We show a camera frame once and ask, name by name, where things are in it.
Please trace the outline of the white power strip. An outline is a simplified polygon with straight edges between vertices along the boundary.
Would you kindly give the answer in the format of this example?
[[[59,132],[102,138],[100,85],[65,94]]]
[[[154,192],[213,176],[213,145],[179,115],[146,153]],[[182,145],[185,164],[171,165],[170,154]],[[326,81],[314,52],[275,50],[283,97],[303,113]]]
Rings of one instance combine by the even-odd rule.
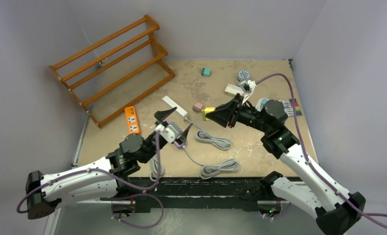
[[[184,108],[182,108],[178,103],[176,103],[173,99],[166,95],[162,98],[162,100],[170,107],[176,107],[176,112],[182,116],[183,120],[188,120],[188,112]]]

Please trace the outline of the purple power strip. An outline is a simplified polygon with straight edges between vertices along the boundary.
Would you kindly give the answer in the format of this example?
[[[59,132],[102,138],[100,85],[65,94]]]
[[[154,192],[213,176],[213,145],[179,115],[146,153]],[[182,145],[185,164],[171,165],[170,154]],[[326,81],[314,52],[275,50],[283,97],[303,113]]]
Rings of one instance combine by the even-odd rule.
[[[173,142],[174,146],[177,148],[177,149],[183,149],[185,148],[185,144],[186,144],[186,140],[185,139],[176,139],[174,142]]]

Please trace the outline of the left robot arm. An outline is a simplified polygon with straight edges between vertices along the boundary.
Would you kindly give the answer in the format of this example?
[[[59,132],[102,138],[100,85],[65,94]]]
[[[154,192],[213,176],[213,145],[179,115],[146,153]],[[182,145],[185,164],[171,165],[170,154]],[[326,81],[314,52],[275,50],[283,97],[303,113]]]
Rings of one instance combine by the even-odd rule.
[[[140,164],[147,164],[152,158],[159,159],[160,150],[168,143],[185,143],[189,129],[181,130],[167,122],[178,108],[157,111],[154,131],[146,138],[141,134],[129,134],[119,147],[100,159],[64,172],[43,174],[39,170],[28,174],[25,197],[20,201],[17,213],[27,214],[28,219],[39,219],[55,212],[57,208],[93,198],[126,200],[132,188],[148,191],[150,187],[137,186],[128,181],[129,175],[140,170]]]

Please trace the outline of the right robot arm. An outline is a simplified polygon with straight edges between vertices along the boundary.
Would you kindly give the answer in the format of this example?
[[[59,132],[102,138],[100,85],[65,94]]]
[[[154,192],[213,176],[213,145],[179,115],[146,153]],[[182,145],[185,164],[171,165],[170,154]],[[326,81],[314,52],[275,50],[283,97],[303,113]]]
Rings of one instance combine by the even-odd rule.
[[[365,198],[337,183],[303,150],[300,140],[285,126],[288,115],[280,101],[268,100],[257,110],[243,99],[236,95],[230,102],[207,113],[206,118],[222,127],[233,128],[239,122],[263,132],[261,142],[266,151],[305,183],[303,187],[298,186],[274,171],[262,179],[262,196],[289,201],[314,218],[326,235],[346,234],[362,217]]]

